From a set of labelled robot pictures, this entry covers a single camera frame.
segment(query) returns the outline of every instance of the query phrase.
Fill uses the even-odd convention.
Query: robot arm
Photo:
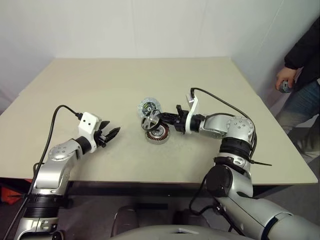
[[[153,113],[141,122],[146,131],[159,124],[173,125],[178,132],[222,139],[215,165],[206,175],[206,189],[218,202],[217,210],[227,216],[239,233],[256,240],[320,239],[320,228],[266,199],[253,198],[250,165],[255,126],[248,117],[216,113],[197,114],[198,98],[187,95],[190,111],[177,105],[178,114]]]
[[[78,125],[78,138],[54,146],[38,172],[31,195],[21,218],[15,240],[62,239],[58,226],[59,208],[65,204],[70,172],[87,152],[93,153],[99,146],[105,147],[119,132],[114,128],[107,135],[103,129],[109,121],[84,112]]]

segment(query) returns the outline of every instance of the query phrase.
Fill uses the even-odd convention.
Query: table
[[[287,135],[228,57],[182,59],[55,59],[0,116],[0,177],[27,179],[42,154],[54,109],[65,104],[90,112],[121,127],[106,148],[87,154],[72,170],[70,180],[130,183],[192,184],[201,182],[213,166],[220,140],[196,133],[171,131],[162,145],[146,141],[137,107],[145,97],[156,98],[164,112],[176,105],[188,110],[190,87],[203,88],[247,113],[256,126],[254,185],[316,183]],[[199,113],[234,110],[196,92]],[[78,120],[60,110],[50,147],[77,137]]]

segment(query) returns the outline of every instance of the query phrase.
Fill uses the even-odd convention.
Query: dark jacket
[[[318,18],[284,58],[287,68],[303,67],[294,87],[296,91],[320,77],[319,25]]]

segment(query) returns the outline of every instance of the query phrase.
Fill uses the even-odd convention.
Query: jeans
[[[313,81],[299,91],[291,93],[283,108],[275,117],[283,130],[288,134],[295,126],[313,118],[320,112],[320,84]],[[320,117],[318,116],[294,145],[307,163],[320,154]]]

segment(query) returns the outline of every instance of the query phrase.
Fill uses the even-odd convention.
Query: person
[[[288,134],[295,126],[306,122],[320,112],[320,28],[319,17],[284,58],[284,68],[276,75],[275,87],[283,81],[293,91],[275,117]],[[303,68],[294,84],[297,70]],[[320,119],[316,118],[307,134],[296,142],[303,158],[309,163],[320,154]]]

